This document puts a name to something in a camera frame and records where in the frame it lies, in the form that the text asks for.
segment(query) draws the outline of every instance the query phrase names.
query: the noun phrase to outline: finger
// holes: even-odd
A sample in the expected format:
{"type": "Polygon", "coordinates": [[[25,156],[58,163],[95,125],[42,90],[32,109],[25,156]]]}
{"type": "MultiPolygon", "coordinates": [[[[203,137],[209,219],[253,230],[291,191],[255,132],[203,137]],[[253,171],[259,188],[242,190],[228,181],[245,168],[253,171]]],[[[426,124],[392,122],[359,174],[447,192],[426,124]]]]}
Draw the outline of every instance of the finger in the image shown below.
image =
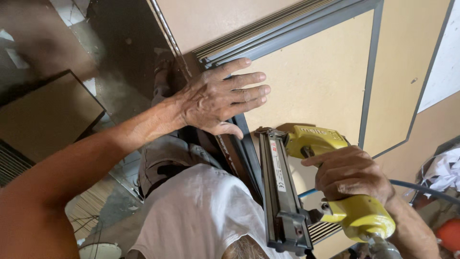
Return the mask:
{"type": "Polygon", "coordinates": [[[369,186],[362,178],[348,178],[325,186],[322,192],[327,200],[341,200],[357,194],[371,195],[369,186]]]}
{"type": "Polygon", "coordinates": [[[229,79],[224,80],[224,83],[229,89],[237,89],[249,84],[263,82],[265,81],[265,78],[267,78],[265,73],[255,72],[251,74],[232,76],[229,79]]]}
{"type": "Polygon", "coordinates": [[[228,111],[225,113],[224,118],[220,118],[222,121],[228,120],[229,118],[244,112],[248,112],[252,109],[262,106],[267,101],[267,97],[263,96],[249,102],[235,103],[230,106],[228,111]]]}
{"type": "Polygon", "coordinates": [[[251,65],[251,62],[252,61],[248,58],[235,59],[214,68],[213,70],[211,70],[210,75],[214,79],[223,80],[231,73],[249,67],[251,65]]]}
{"type": "Polygon", "coordinates": [[[240,140],[243,139],[243,132],[241,131],[241,129],[235,124],[231,124],[228,122],[219,123],[217,126],[213,128],[211,134],[214,134],[214,135],[232,134],[232,135],[236,135],[236,137],[239,138],[240,140]]]}
{"type": "Polygon", "coordinates": [[[321,177],[315,179],[315,188],[320,190],[333,182],[342,181],[348,178],[365,178],[366,175],[366,173],[354,166],[329,169],[321,177]]]}
{"type": "Polygon", "coordinates": [[[322,166],[318,169],[318,172],[316,173],[315,183],[318,184],[320,179],[323,178],[324,174],[326,174],[326,172],[328,172],[329,170],[346,167],[346,166],[362,170],[366,168],[367,166],[369,166],[370,163],[373,163],[373,161],[364,159],[360,156],[356,156],[354,152],[326,160],[324,161],[324,163],[322,164],[322,166]]]}
{"type": "Polygon", "coordinates": [[[270,93],[271,88],[268,85],[261,85],[253,88],[238,89],[231,91],[231,102],[249,102],[256,98],[261,98],[270,93]]]}
{"type": "Polygon", "coordinates": [[[317,156],[313,156],[313,157],[304,159],[302,160],[301,164],[303,166],[317,165],[317,164],[324,163],[326,160],[344,156],[344,155],[350,154],[352,152],[357,152],[357,151],[362,151],[362,150],[358,146],[343,147],[343,148],[339,148],[332,152],[328,152],[328,153],[324,153],[321,155],[317,155],[317,156]]]}

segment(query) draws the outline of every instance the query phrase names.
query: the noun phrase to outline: air hose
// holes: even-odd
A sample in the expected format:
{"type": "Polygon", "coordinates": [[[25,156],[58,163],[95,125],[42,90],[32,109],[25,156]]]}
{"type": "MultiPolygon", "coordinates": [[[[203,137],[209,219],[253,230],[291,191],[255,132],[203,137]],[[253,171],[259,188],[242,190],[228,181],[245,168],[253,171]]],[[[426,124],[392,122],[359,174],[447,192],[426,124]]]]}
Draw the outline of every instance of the air hose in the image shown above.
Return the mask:
{"type": "MultiPolygon", "coordinates": [[[[403,187],[411,188],[411,189],[414,189],[414,190],[418,190],[420,192],[428,193],[428,194],[431,194],[431,195],[433,195],[433,196],[435,196],[437,198],[446,200],[446,201],[448,201],[450,203],[460,205],[460,200],[459,199],[454,198],[452,196],[449,196],[447,194],[444,194],[442,192],[430,189],[428,187],[422,186],[422,185],[409,183],[409,182],[398,181],[398,180],[390,180],[390,183],[393,184],[393,185],[403,186],[403,187]]],[[[303,197],[305,197],[307,195],[310,195],[312,193],[315,193],[315,192],[317,192],[317,190],[315,188],[310,189],[310,190],[308,190],[306,192],[303,192],[303,193],[299,194],[299,198],[303,198],[303,197]]]]}

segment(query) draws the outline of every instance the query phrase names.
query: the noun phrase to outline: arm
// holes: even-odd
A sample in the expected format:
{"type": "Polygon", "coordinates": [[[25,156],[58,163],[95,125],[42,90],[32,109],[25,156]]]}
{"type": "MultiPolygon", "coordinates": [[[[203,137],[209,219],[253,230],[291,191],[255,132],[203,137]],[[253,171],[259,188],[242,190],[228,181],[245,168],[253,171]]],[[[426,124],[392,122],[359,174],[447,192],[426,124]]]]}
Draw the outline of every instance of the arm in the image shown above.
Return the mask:
{"type": "Polygon", "coordinates": [[[186,125],[242,138],[237,126],[223,121],[264,104],[270,87],[239,89],[262,82],[261,72],[223,79],[249,65],[242,58],[207,71],[173,97],[66,147],[13,180],[0,193],[0,258],[79,258],[65,205],[148,141],[186,125]]]}
{"type": "Polygon", "coordinates": [[[396,223],[389,238],[405,259],[439,258],[436,238],[418,213],[395,195],[390,181],[372,158],[357,146],[304,159],[302,165],[323,163],[318,169],[315,188],[328,200],[340,200],[354,194],[378,199],[396,223]]]}

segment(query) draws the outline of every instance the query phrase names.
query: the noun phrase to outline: gray hair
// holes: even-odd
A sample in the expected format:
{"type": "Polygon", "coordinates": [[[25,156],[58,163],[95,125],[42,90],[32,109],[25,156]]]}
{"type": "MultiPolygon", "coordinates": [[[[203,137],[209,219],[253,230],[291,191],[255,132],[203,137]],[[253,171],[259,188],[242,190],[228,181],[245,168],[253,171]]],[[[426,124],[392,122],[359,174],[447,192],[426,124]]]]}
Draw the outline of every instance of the gray hair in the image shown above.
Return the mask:
{"type": "Polygon", "coordinates": [[[269,259],[260,245],[249,235],[230,244],[222,255],[222,259],[269,259]]]}

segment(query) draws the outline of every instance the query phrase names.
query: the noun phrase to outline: orange object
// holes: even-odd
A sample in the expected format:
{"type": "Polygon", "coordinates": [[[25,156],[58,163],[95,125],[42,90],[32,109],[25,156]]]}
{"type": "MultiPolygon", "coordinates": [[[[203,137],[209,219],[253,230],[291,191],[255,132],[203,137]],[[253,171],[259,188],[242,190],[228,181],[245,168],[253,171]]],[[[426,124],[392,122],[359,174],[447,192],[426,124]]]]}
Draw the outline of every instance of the orange object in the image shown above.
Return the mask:
{"type": "Polygon", "coordinates": [[[441,245],[455,253],[460,251],[460,218],[446,221],[437,231],[436,237],[441,239],[441,245]]]}

